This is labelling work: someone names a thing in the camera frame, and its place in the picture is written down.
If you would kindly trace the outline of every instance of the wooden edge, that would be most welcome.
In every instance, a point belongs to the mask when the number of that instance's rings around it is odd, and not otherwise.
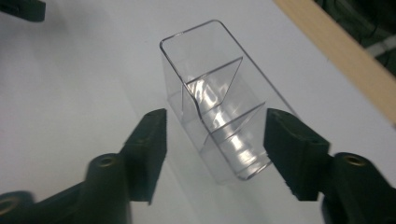
[[[396,79],[313,0],[274,0],[330,61],[396,124]]]

